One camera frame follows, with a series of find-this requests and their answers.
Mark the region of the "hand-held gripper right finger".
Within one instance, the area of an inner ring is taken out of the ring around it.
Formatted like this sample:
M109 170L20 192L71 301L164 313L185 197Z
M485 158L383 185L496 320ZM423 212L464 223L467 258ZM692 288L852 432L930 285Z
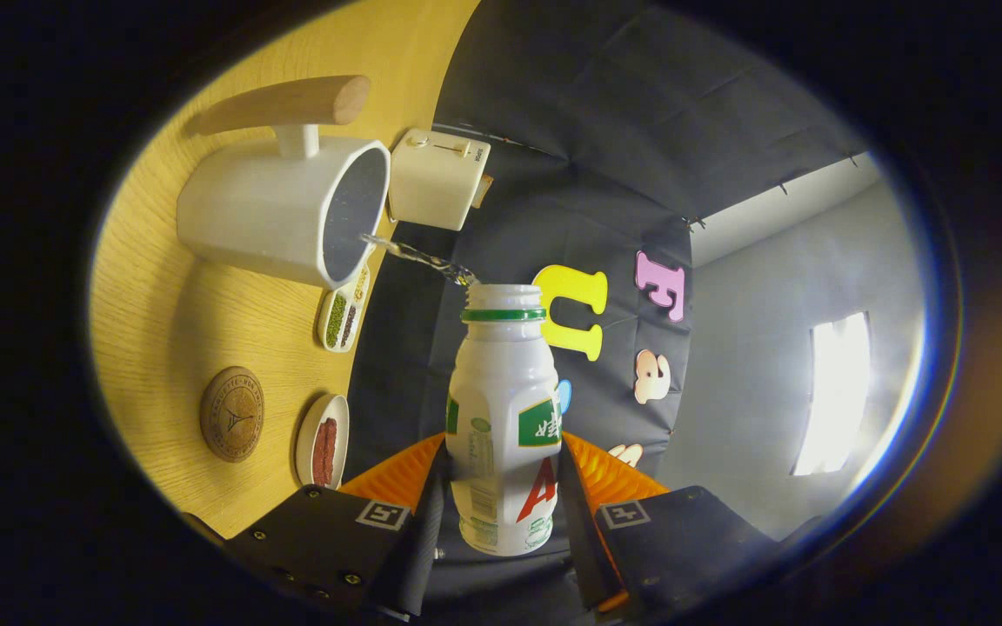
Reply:
M600 615L696 609L779 552L709 490L668 489L572 433L562 440L559 496L582 603Z

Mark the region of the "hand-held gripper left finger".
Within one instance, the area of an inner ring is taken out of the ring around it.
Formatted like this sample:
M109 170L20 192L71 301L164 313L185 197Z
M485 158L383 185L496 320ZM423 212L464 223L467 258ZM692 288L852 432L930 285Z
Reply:
M449 474L438 433L338 489L299 488L223 547L319 613L350 623L412 623L435 562Z

